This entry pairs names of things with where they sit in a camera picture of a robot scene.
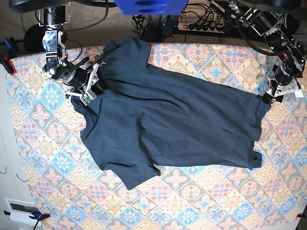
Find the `patterned tablecloth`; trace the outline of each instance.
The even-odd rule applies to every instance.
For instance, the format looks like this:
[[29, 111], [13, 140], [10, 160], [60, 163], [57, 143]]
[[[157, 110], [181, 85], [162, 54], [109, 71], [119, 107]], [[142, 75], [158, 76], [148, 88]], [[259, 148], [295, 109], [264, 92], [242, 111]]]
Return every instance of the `patterned tablecloth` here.
[[[102, 50], [86, 48], [81, 58]], [[45, 55], [13, 63], [12, 122], [33, 200], [51, 214], [45, 229], [245, 230], [293, 221], [307, 204], [306, 98], [286, 95], [266, 114], [255, 145], [260, 169], [159, 167], [160, 177], [128, 191], [112, 171], [99, 170], [81, 142], [85, 120], [63, 85], [44, 78]], [[149, 63], [262, 95], [277, 58], [239, 46], [156, 44]]]

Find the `white wall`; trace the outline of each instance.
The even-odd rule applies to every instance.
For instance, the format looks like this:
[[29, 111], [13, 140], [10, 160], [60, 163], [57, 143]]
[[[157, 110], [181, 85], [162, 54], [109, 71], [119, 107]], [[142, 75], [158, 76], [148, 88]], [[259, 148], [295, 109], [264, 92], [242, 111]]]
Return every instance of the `white wall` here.
[[18, 228], [31, 230], [33, 226], [18, 224], [8, 220], [9, 216], [3, 211], [9, 211], [4, 198], [33, 202], [27, 183], [20, 181], [18, 176], [25, 180], [15, 134], [12, 126], [10, 106], [6, 90], [5, 70], [0, 65], [0, 230], [15, 230]]

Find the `power strip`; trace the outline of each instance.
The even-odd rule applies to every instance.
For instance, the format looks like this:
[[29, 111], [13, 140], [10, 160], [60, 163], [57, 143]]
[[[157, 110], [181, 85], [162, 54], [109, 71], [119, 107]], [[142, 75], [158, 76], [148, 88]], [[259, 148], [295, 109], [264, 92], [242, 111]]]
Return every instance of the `power strip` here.
[[218, 33], [223, 34], [224, 32], [222, 30], [218, 31], [216, 28], [213, 29], [214, 26], [206, 26], [201, 24], [195, 24], [195, 23], [178, 23], [178, 30], [181, 31], [198, 31], [198, 32], [212, 32], [212, 33]]

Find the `t-shirt sleeve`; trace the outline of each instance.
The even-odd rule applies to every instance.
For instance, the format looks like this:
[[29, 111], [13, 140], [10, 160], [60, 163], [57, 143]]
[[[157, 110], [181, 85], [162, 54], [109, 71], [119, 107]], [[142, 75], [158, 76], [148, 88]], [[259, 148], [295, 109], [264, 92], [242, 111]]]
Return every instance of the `t-shirt sleeve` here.
[[99, 72], [108, 76], [144, 71], [148, 64], [151, 44], [135, 37], [127, 37], [111, 42], [104, 48], [102, 60], [106, 63]]
[[120, 177], [128, 190], [142, 184], [154, 176], [160, 176], [161, 172], [153, 165], [143, 162], [130, 162], [117, 158], [104, 167], [104, 170], [112, 170]]

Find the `t-shirt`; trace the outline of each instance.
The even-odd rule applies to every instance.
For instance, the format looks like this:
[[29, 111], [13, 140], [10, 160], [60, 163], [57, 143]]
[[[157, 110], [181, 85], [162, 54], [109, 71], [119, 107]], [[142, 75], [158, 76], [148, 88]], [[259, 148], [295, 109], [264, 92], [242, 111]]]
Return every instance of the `t-shirt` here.
[[148, 64], [151, 45], [128, 37], [104, 49], [109, 89], [88, 106], [81, 138], [101, 170], [130, 190], [159, 176], [154, 165], [261, 167], [254, 141], [270, 109], [260, 96]]

